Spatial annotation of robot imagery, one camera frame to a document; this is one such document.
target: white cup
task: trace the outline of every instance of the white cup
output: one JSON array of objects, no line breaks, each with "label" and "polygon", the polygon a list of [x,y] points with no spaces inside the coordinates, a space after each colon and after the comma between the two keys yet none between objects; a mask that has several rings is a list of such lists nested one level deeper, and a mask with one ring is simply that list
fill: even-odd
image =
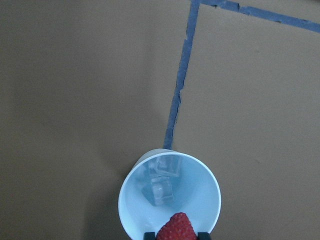
[{"label": "white cup", "polygon": [[[146,197],[149,184],[148,161],[155,158],[179,158],[179,176],[173,178],[174,202],[155,206]],[[157,232],[175,213],[186,213],[193,230],[210,233],[221,209],[218,182],[210,169],[193,156],[168,149],[145,153],[125,178],[118,199],[122,226],[133,240],[142,240],[144,233]]]}]

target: red strawberry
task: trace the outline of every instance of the red strawberry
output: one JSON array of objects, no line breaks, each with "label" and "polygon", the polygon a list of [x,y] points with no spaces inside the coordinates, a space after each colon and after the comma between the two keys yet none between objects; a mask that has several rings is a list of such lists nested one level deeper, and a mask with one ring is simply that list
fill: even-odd
[{"label": "red strawberry", "polygon": [[197,236],[187,215],[179,212],[160,229],[156,240],[197,240]]}]

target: ice cube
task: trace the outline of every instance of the ice cube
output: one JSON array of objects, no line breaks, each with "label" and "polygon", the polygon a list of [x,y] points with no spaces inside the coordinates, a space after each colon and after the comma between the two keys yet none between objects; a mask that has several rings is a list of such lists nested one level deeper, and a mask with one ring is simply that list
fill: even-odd
[{"label": "ice cube", "polygon": [[179,177],[181,159],[177,155],[158,156],[148,162],[150,177]]},{"label": "ice cube", "polygon": [[151,178],[151,188],[156,206],[169,204],[175,200],[169,176]]}]

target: cardboard surface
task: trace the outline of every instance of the cardboard surface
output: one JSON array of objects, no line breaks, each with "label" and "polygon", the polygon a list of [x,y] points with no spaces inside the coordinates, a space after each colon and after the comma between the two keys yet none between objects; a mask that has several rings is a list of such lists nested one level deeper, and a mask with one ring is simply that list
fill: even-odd
[{"label": "cardboard surface", "polygon": [[[238,1],[320,23],[319,1]],[[129,239],[163,146],[190,1],[0,2],[0,239]],[[318,33],[201,5],[173,149],[213,171],[214,239],[318,239]]]},{"label": "cardboard surface", "polygon": [[173,145],[220,184],[213,239],[320,236],[319,42],[200,6]]},{"label": "cardboard surface", "polygon": [[0,239],[129,239],[118,194],[163,146],[189,8],[0,3]]}]

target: blue tape line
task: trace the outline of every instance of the blue tape line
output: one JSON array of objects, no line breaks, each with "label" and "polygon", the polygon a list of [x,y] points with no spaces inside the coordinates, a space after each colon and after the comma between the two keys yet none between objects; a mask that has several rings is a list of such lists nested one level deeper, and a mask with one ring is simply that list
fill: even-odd
[{"label": "blue tape line", "polygon": [[240,6],[239,3],[233,1],[201,0],[200,3],[320,33],[320,24],[309,20],[282,15],[276,12],[267,11],[251,6]]},{"label": "blue tape line", "polygon": [[184,88],[185,78],[188,70],[189,59],[192,50],[192,43],[194,40],[198,11],[200,6],[200,0],[191,0],[190,12],[186,27],[186,39],[184,40],[182,47],[182,54],[180,59],[179,70],[176,77],[176,85],[174,95],[172,98],[171,109],[169,114],[169,120],[167,129],[165,132],[163,148],[172,149],[172,142],[174,136],[175,124],[177,122],[179,106],[181,104],[180,92]]}]

